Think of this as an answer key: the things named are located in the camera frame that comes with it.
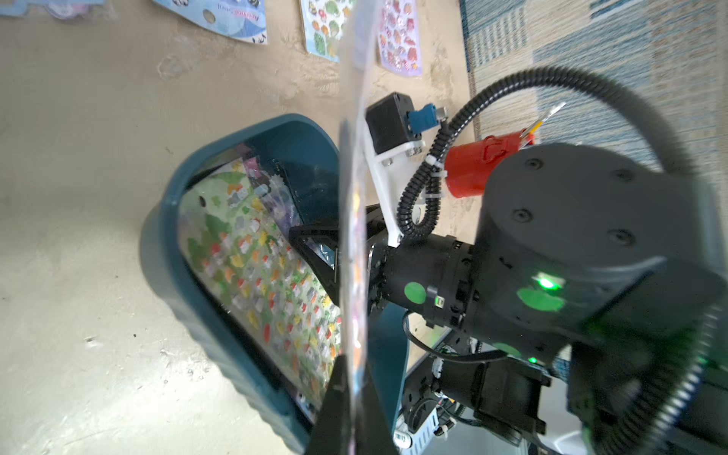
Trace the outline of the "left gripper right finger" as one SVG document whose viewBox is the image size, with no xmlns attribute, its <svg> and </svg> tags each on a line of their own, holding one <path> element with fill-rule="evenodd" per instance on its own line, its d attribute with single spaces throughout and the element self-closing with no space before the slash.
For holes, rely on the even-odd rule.
<svg viewBox="0 0 728 455">
<path fill-rule="evenodd" d="M 369 366 L 365 370 L 362 402 L 358 407 L 358 454 L 396 455 L 391 428 L 388 426 L 375 381 Z"/>
</svg>

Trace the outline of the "lilac character sticker sheet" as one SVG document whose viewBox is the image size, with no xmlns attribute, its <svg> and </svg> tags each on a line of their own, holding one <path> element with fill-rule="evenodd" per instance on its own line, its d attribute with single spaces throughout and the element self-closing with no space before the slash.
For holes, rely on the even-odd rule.
<svg viewBox="0 0 728 455">
<path fill-rule="evenodd" d="M 377 48 L 381 66 L 393 74 L 408 78 L 423 74 L 414 0 L 387 0 L 383 3 Z"/>
</svg>

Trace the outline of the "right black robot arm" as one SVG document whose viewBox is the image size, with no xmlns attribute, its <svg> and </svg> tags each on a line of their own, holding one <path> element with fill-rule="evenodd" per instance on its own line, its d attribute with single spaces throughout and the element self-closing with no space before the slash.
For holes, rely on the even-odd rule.
<svg viewBox="0 0 728 455">
<path fill-rule="evenodd" d="M 451 330 L 424 392 L 511 444 L 590 454 L 724 454 L 727 263 L 713 195 L 604 149 L 528 147 L 489 174 L 476 240 L 387 246 L 367 211 L 369 307 Z"/>
</svg>

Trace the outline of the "white green frog sticker sheet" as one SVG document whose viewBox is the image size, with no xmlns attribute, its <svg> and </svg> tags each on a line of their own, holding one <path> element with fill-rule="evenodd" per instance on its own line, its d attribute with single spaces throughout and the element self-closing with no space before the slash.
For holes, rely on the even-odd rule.
<svg viewBox="0 0 728 455">
<path fill-rule="evenodd" d="M 339 44 L 356 2 L 354 0 L 301 0 L 306 51 L 339 62 Z"/>
</svg>

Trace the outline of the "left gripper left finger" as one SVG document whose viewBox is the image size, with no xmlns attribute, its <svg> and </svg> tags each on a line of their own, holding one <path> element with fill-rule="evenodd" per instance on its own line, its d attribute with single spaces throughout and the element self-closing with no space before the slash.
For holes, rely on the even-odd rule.
<svg viewBox="0 0 728 455">
<path fill-rule="evenodd" d="M 350 443 L 350 400 L 346 356 L 336 359 L 322 408 L 312 428 L 306 455 L 348 454 Z"/>
</svg>

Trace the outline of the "light blue sticker sheet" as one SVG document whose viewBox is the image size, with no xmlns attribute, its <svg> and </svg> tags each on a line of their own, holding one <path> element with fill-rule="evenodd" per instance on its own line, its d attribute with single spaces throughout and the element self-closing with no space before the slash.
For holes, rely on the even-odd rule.
<svg viewBox="0 0 728 455">
<path fill-rule="evenodd" d="M 89 15 L 95 9 L 102 9 L 107 2 L 102 0 L 11 0 L 1 2 L 1 17 L 22 18 L 29 14 L 46 13 L 51 18 L 69 21 Z"/>
</svg>

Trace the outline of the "red blue sticker sheet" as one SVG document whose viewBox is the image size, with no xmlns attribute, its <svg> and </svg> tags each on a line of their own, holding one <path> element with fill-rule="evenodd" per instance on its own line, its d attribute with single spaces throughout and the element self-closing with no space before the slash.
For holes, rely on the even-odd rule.
<svg viewBox="0 0 728 455">
<path fill-rule="evenodd" d="M 354 421 L 363 413 L 367 361 L 367 278 L 365 152 L 371 148 L 366 122 L 375 33 L 382 3 L 358 1 L 343 32 L 339 96 L 339 302 L 343 308 L 343 347 Z"/>
</svg>

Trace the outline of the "teal plastic storage box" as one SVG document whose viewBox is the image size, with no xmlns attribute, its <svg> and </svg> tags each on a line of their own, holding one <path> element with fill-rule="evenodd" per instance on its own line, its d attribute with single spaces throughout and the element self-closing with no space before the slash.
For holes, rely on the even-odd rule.
<svg viewBox="0 0 728 455">
<path fill-rule="evenodd" d="M 320 164 L 332 171 L 339 166 L 339 150 L 333 140 L 320 125 L 299 114 L 267 119 L 212 142 L 177 168 L 160 203 L 146 218 L 140 237 L 140 263 L 153 292 L 170 306 L 238 394 L 289 449 L 305 454 L 316 422 L 304 416 L 282 375 L 195 278 L 177 243 L 183 195 L 230 158 L 235 147 L 246 143 L 286 162 Z M 368 324 L 367 366 L 392 438 L 409 355 L 409 343 L 401 329 L 403 315 L 403 309 L 391 307 Z"/>
</svg>

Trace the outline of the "penguin sticker sheet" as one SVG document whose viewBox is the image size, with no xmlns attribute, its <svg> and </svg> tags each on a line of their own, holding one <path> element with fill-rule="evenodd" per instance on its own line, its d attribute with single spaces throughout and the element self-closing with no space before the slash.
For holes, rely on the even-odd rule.
<svg viewBox="0 0 728 455">
<path fill-rule="evenodd" d="M 266 45 L 264 0 L 154 0 L 200 28 L 236 41 Z"/>
</svg>

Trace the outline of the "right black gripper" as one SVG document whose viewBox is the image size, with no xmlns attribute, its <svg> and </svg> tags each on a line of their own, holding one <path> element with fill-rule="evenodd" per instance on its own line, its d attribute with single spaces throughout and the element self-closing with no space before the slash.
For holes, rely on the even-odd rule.
<svg viewBox="0 0 728 455">
<path fill-rule="evenodd" d="M 453 236 L 431 234 L 388 245 L 388 229 L 379 206 L 367 208 L 370 248 L 368 311 L 391 303 L 420 315 L 428 325 L 460 330 L 471 288 L 472 245 Z M 290 245 L 313 270 L 335 306 L 339 306 L 339 226 L 314 223 L 292 227 Z"/>
</svg>

